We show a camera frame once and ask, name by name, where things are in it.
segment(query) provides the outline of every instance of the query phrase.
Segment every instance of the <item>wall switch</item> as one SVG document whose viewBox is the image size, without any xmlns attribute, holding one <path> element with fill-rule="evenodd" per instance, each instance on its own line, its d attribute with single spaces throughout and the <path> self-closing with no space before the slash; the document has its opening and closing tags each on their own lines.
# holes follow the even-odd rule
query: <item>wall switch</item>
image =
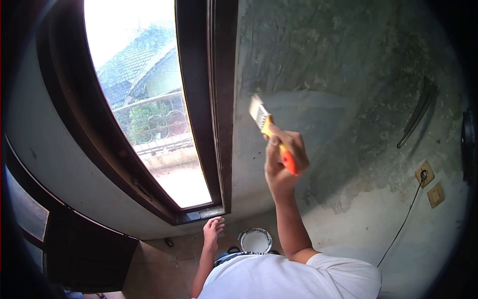
<svg viewBox="0 0 478 299">
<path fill-rule="evenodd" d="M 436 184 L 435 187 L 431 188 L 426 194 L 428 195 L 432 209 L 445 200 L 445 194 L 440 183 Z"/>
<path fill-rule="evenodd" d="M 418 183 L 422 181 L 422 171 L 426 170 L 427 175 L 426 179 L 422 183 L 422 189 L 425 188 L 426 185 L 430 184 L 430 182 L 435 178 L 435 173 L 433 173 L 432 167 L 430 166 L 430 163 L 428 161 L 425 161 L 422 166 L 420 166 L 417 171 L 415 171 L 415 176 L 418 180 Z"/>
</svg>

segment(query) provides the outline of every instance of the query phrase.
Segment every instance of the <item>paintbrush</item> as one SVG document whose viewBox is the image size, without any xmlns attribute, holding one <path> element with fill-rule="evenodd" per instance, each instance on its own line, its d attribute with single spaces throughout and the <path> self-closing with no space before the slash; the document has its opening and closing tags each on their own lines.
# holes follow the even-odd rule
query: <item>paintbrush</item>
<svg viewBox="0 0 478 299">
<path fill-rule="evenodd" d="M 261 133 L 270 138 L 272 132 L 269 130 L 269 124 L 274 124 L 274 118 L 272 117 L 272 114 L 267 111 L 267 108 L 257 94 L 252 95 L 250 99 L 249 113 L 256 121 Z M 282 142 L 279 143 L 279 155 L 281 156 L 284 167 L 293 175 L 297 175 L 298 169 L 294 157 Z"/>
</svg>

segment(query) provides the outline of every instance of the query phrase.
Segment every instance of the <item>house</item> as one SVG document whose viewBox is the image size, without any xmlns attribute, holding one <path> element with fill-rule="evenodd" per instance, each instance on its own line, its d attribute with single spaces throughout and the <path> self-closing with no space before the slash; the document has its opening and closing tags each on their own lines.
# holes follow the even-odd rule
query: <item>house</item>
<svg viewBox="0 0 478 299">
<path fill-rule="evenodd" d="M 97 75 L 113 109 L 181 90 L 174 27 L 151 24 Z"/>
</svg>

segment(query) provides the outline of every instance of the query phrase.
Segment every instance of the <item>black wire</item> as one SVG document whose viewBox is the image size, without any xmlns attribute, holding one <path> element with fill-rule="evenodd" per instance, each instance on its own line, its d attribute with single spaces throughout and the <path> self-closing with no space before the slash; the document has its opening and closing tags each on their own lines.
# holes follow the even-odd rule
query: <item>black wire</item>
<svg viewBox="0 0 478 299">
<path fill-rule="evenodd" d="M 420 184 L 418 185 L 418 189 L 417 189 L 417 192 L 415 193 L 415 197 L 413 198 L 412 204 L 410 205 L 410 208 L 408 209 L 407 217 L 405 217 L 405 220 L 403 221 L 402 226 L 401 226 L 400 229 L 398 230 L 397 235 L 395 236 L 395 238 L 394 238 L 393 241 L 391 242 L 389 248 L 387 249 L 387 251 L 386 251 L 385 254 L 383 255 L 383 257 L 382 257 L 382 259 L 380 260 L 380 263 L 377 265 L 377 267 L 379 267 L 380 264 L 382 263 L 383 259 L 384 259 L 385 256 L 387 255 L 387 252 L 390 250 L 391 246 L 393 245 L 393 243 L 394 243 L 395 240 L 397 239 L 398 234 L 400 234 L 400 231 L 402 231 L 402 228 L 403 228 L 403 226 L 405 225 L 405 222 L 407 221 L 408 215 L 410 215 L 410 211 L 412 210 L 413 203 L 415 202 L 415 199 L 417 198 L 418 191 L 420 191 L 420 187 L 421 187 L 422 183 L 425 181 L 425 179 L 423 178 L 423 175 L 421 175 L 421 176 L 422 176 L 422 180 L 420 181 Z"/>
</svg>

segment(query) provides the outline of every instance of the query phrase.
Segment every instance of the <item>electrical cable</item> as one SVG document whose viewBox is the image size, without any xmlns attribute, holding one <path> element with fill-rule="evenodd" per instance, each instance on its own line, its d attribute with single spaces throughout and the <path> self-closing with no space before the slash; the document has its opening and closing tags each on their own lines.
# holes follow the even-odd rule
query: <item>electrical cable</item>
<svg viewBox="0 0 478 299">
<path fill-rule="evenodd" d="M 405 222 L 407 222 L 408 215 L 410 215 L 410 211 L 412 210 L 413 203 L 415 202 L 415 199 L 417 198 L 418 191 L 420 191 L 420 187 L 422 186 L 422 183 L 425 182 L 427 176 L 428 176 L 428 171 L 426 171 L 426 170 L 423 170 L 423 171 L 420 173 L 420 178 L 421 178 L 420 184 L 418 184 L 417 192 L 415 193 L 415 196 L 414 196 L 414 198 L 413 198 L 413 200 L 412 200 L 412 204 L 410 205 L 410 208 L 408 209 L 407 217 L 405 217 L 405 220 L 403 221 L 402 226 L 401 226 L 400 229 L 398 230 L 397 235 L 395 236 L 395 238 L 394 238 L 393 241 L 391 242 L 389 248 L 387 249 L 387 251 L 386 251 L 385 254 L 383 255 L 383 257 L 382 257 L 382 259 L 380 260 L 380 262 L 379 262 L 379 264 L 377 265 L 377 267 L 380 266 L 380 264 L 382 263 L 383 259 L 384 259 L 385 256 L 387 255 L 387 252 L 390 250 L 391 246 L 393 245 L 393 243 L 394 243 L 395 240 L 397 239 L 398 235 L 399 235 L 400 232 L 402 231 L 402 228 L 403 228 L 403 226 L 405 225 Z"/>
</svg>

